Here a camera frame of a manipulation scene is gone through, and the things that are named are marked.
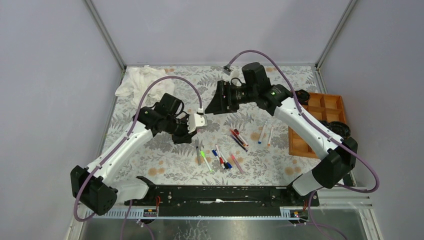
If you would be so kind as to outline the orange capped marker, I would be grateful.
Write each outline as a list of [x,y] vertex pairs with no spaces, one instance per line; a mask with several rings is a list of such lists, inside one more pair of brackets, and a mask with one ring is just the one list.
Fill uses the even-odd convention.
[[263,138],[264,138],[265,133],[266,133],[267,125],[268,125],[268,122],[266,121],[264,123],[264,125],[262,126],[262,129],[261,129],[258,141],[257,141],[258,144],[261,144],[263,142]]

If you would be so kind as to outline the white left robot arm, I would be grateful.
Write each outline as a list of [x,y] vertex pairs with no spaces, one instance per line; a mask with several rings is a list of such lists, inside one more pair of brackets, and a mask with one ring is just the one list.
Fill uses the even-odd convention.
[[144,106],[136,113],[126,130],[105,153],[86,167],[76,165],[70,172],[71,191],[75,203],[84,204],[93,214],[102,216],[115,204],[138,200],[148,206],[155,192],[146,181],[114,181],[130,157],[158,133],[171,135],[174,144],[190,144],[197,129],[205,126],[203,107],[196,113],[179,118],[183,102],[166,93],[152,107]]

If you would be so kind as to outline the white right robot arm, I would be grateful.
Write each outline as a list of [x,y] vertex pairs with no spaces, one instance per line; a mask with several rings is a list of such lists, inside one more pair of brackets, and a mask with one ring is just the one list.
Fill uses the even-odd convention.
[[260,109],[286,123],[311,147],[320,163],[290,184],[292,189],[287,191],[286,198],[291,205],[301,205],[314,190],[331,189],[355,167],[356,140],[343,139],[307,112],[287,88],[281,84],[272,85],[260,63],[248,63],[241,71],[244,82],[240,86],[230,81],[217,82],[215,94],[204,112],[235,113],[241,104],[256,103]]

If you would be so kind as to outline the grey pen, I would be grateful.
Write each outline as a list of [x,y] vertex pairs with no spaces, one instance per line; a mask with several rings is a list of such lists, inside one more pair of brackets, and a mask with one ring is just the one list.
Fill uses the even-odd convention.
[[201,154],[200,154],[200,149],[199,149],[199,141],[196,139],[194,141],[194,144],[195,144],[195,151],[196,151],[197,163],[200,166],[202,163],[201,163]]

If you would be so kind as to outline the orange thin pen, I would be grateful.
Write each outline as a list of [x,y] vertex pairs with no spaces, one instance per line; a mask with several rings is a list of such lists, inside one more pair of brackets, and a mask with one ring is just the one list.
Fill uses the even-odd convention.
[[241,146],[246,147],[247,145],[238,137],[236,132],[233,129],[229,129],[230,136],[233,137]]

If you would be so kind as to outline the dark blue pen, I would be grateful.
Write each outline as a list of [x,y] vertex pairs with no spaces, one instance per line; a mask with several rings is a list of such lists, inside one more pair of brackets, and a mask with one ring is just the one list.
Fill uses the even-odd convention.
[[248,152],[248,150],[245,148],[245,146],[234,136],[230,135],[230,137],[237,143],[238,146],[240,146],[245,152]]

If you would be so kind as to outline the pink thin pen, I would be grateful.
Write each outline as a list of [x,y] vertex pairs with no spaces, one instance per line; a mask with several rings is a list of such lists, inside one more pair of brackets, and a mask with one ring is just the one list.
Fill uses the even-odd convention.
[[235,163],[237,169],[239,170],[239,172],[241,174],[244,174],[244,171],[243,171],[242,167],[240,166],[239,162],[237,161],[236,157],[233,154],[231,154],[230,156],[231,156],[231,159],[233,160],[233,162]]

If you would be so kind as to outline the green capped marker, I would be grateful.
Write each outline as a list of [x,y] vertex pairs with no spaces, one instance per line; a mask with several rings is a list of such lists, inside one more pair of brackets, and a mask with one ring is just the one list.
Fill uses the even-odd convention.
[[207,166],[208,170],[212,173],[214,170],[213,170],[213,169],[212,169],[212,167],[210,166],[210,164],[209,164],[209,162],[208,162],[208,160],[207,160],[207,157],[206,157],[205,153],[204,153],[202,150],[200,151],[200,155],[202,156],[202,158],[203,158],[203,160],[204,160],[204,162],[205,162],[205,164],[206,164],[206,166]]

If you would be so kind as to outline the red capped marker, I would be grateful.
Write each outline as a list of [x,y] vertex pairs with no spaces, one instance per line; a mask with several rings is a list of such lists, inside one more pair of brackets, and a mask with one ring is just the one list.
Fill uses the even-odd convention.
[[215,145],[215,148],[216,148],[215,152],[216,152],[216,154],[217,154],[217,156],[219,158],[219,162],[220,162],[222,168],[223,169],[226,169],[225,162],[224,162],[224,160],[223,160],[223,158],[221,156],[220,149],[219,149],[219,146],[217,144]]

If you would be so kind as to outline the blue capped marker lower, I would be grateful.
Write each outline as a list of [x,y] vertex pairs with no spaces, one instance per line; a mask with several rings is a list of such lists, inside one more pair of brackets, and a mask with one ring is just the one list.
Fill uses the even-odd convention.
[[211,151],[213,155],[218,159],[223,169],[232,169],[232,166],[228,162],[224,161],[224,159],[221,157],[220,152],[218,150],[212,149]]

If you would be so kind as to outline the floral table mat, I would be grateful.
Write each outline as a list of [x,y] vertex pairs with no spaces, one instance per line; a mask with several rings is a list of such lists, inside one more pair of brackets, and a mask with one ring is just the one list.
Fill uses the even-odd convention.
[[[215,92],[219,80],[227,80],[219,66],[157,66],[170,76],[180,76],[189,80],[199,91],[203,106],[206,107]],[[280,66],[295,89],[304,89],[316,93],[317,87],[311,67]],[[184,110],[191,114],[199,106],[194,90],[178,79],[168,79],[161,84],[174,84],[173,96],[181,99]],[[128,127],[136,105],[133,93],[118,96],[108,128],[104,150],[119,139]],[[138,176],[147,177],[157,185],[246,185],[246,186],[285,186],[299,175],[313,169],[320,160],[293,156],[289,154],[289,128],[280,120],[271,118],[255,103],[240,105],[237,113],[207,115],[208,125],[199,130],[193,138],[199,140],[199,147],[214,172],[210,172],[200,157],[197,159],[195,144],[174,144],[171,136],[165,132],[139,147],[128,162],[120,169],[114,181],[133,180]],[[258,144],[261,130],[266,124]],[[273,134],[270,146],[267,145],[270,127]],[[249,146],[245,152],[231,137],[230,129],[238,129]],[[211,152],[218,145],[223,156],[233,166],[224,170]],[[229,154],[233,154],[244,173],[241,173]]]

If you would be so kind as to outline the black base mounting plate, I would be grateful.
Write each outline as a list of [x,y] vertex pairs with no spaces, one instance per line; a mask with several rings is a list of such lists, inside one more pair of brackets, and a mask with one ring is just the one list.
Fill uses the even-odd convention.
[[126,206],[153,207],[159,217],[276,217],[281,207],[318,207],[318,195],[285,186],[152,185]]

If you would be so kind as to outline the white crumpled cloth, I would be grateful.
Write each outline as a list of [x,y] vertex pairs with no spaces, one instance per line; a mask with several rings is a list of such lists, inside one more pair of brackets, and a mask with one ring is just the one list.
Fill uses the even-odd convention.
[[[128,67],[120,86],[115,91],[117,97],[132,97],[131,105],[137,107],[147,88],[156,80],[166,77],[164,69],[156,69],[148,65]],[[147,93],[143,103],[159,101],[165,93],[173,95],[175,84],[171,80],[163,80],[155,84]]]

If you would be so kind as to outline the wooden compartment tray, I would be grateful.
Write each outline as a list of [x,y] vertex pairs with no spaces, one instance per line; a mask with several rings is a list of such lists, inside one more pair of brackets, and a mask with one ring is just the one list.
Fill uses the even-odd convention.
[[[303,107],[317,120],[347,124],[343,99],[340,95],[311,92],[309,101]],[[312,148],[291,128],[288,129],[288,153],[292,156],[314,158]]]

